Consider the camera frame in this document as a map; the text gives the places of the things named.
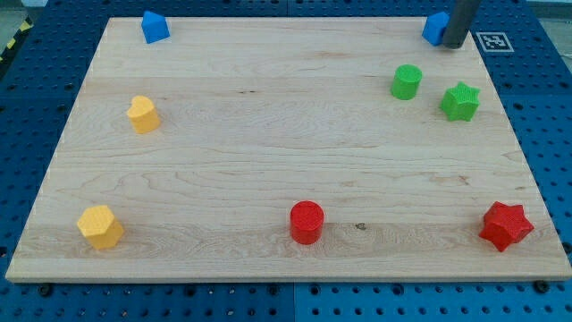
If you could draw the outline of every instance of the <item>black cylinder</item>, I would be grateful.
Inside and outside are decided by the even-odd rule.
[[[447,29],[443,34],[443,45],[457,49],[463,46],[467,38],[468,28],[475,18],[482,0],[457,0],[453,14],[449,18]]]

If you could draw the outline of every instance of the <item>blue pegboard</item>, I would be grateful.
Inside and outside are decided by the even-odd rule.
[[[452,6],[452,0],[50,1],[0,82],[0,274],[109,17],[144,10],[166,16],[426,16],[450,13]],[[572,76],[522,0],[483,0],[471,30],[504,32],[514,50],[479,46],[560,238],[572,242]],[[548,286],[546,293],[532,283],[38,286],[2,278],[0,321],[572,319],[572,283]]]

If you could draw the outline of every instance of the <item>red block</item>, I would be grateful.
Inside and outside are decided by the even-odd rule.
[[[309,245],[322,235],[324,211],[312,201],[300,201],[290,211],[290,235],[294,241]]]
[[[497,250],[504,251],[511,243],[522,241],[533,229],[522,205],[507,206],[495,201],[484,214],[484,228],[479,236],[491,241]]]

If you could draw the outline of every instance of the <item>red cylinder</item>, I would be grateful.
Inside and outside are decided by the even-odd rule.
[[[290,235],[304,245],[317,242],[322,235],[324,211],[312,201],[300,201],[290,211]]]

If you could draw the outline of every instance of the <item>green block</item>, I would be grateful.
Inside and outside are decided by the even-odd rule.
[[[411,99],[415,97],[419,83],[423,78],[421,70],[412,64],[398,67],[393,77],[391,94],[398,99]]]
[[[449,121],[471,121],[479,107],[480,89],[469,87],[460,81],[456,87],[447,89],[441,102],[441,110]]]

